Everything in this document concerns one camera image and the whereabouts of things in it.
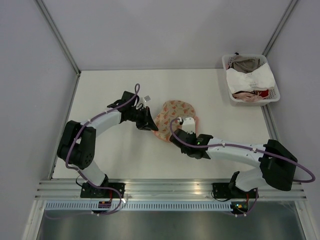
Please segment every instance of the white cloth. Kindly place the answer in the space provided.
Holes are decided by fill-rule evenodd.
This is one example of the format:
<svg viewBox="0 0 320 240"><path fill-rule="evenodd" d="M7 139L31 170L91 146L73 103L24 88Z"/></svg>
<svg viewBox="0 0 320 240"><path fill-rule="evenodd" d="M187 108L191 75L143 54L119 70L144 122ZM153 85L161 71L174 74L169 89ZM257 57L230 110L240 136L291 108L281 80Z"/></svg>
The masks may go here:
<svg viewBox="0 0 320 240"><path fill-rule="evenodd" d="M229 68L226 71L226 81L232 94L240 91L253 92L274 89L275 77L268 63L250 73L243 73Z"/></svg>

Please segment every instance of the gray floor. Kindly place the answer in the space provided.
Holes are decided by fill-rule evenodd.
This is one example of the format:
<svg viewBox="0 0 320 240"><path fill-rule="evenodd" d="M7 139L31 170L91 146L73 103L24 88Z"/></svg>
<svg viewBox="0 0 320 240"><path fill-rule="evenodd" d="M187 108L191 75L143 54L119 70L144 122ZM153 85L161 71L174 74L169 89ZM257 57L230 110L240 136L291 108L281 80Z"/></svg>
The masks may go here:
<svg viewBox="0 0 320 240"><path fill-rule="evenodd" d="M70 214L49 211L49 216ZM120 211L44 219L41 240L304 240L293 203L260 202L247 217L221 212Z"/></svg>

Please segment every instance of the white table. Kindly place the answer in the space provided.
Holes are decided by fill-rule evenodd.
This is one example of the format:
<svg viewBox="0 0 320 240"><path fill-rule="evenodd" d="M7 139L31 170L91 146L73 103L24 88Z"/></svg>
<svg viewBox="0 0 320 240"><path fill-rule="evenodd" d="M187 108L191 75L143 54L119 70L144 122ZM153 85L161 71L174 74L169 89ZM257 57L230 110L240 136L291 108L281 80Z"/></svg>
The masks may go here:
<svg viewBox="0 0 320 240"><path fill-rule="evenodd" d="M83 71L69 120L81 122L105 110L134 92L140 83L140 97L149 95L154 118L168 100L193 105L199 117L198 134L242 143L267 143L269 134L260 107L231 106L223 69L109 70ZM181 154L172 143L152 132L123 122L96 139L96 163L111 179L229 179L236 171L251 166L226 159L195 159ZM76 178L74 170L57 160L53 178Z"/></svg>

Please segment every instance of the white laundry basket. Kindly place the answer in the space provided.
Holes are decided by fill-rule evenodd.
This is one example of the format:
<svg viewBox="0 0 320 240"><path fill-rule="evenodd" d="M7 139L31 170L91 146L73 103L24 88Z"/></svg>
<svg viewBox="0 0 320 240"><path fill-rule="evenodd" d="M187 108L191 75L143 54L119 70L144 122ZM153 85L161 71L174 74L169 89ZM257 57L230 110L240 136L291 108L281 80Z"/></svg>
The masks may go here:
<svg viewBox="0 0 320 240"><path fill-rule="evenodd" d="M222 64L223 64L223 68L225 71L227 71L227 66L229 66L229 64L231 63L231 61L234 59L234 57L236 57L237 55L235 54L230 54L230 55L224 55L222 57ZM258 58L260 59L260 66L262 66L263 64L267 63L268 60L265 56L261 55L261 54L241 54L242 57L244 58ZM265 99L259 100L259 101L255 101L255 102L245 102L239 99L235 99L232 96L232 93L229 89L228 83L227 83L227 79L225 80L225 84L226 87L229 91L229 97L230 97L230 102L232 105L234 106L264 106L268 103L271 102L277 102L280 99L280 93L279 93L279 89L277 86L277 83L274 86L273 90L269 90L269 96Z"/></svg>

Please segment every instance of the beige cloth with orange pattern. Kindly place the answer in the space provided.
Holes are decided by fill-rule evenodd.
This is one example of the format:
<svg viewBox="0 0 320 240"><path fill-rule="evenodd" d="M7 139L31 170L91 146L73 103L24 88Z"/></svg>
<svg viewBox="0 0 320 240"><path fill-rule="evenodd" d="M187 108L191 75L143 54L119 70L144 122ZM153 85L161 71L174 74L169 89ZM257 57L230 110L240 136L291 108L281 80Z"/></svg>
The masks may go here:
<svg viewBox="0 0 320 240"><path fill-rule="evenodd" d="M196 117L196 111L194 107L184 101L170 100L163 104L161 112L154 119L154 123L159 129L159 131L153 131L154 135L156 135L159 139L169 143L169 139L172 135L170 132L170 122L179 117L183 119L187 117L194 118L197 130L197 122L199 119ZM173 131L181 129L181 127L182 126L178 122L174 122L172 124Z"/></svg>

